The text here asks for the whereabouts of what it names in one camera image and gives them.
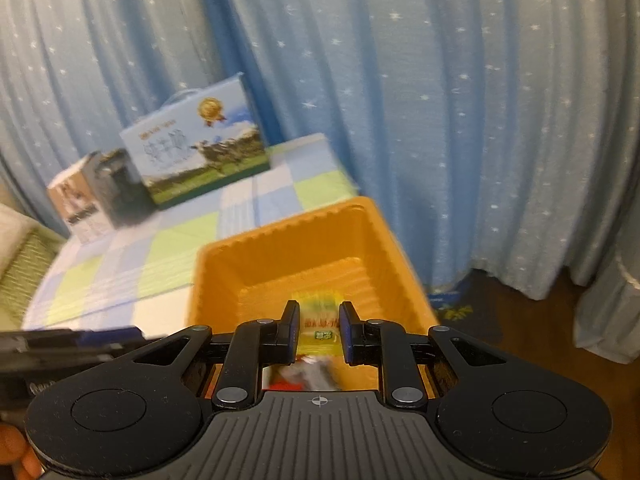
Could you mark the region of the person's left hand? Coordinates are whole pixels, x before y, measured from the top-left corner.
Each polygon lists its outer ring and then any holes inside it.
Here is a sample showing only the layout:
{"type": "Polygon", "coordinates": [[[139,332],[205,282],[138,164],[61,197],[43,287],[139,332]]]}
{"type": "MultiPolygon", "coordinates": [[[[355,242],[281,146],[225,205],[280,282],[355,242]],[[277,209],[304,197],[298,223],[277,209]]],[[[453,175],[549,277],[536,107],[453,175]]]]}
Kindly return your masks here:
{"type": "Polygon", "coordinates": [[[1,466],[10,467],[13,478],[35,480],[42,475],[42,467],[24,434],[16,427],[1,424],[1,466]]]}

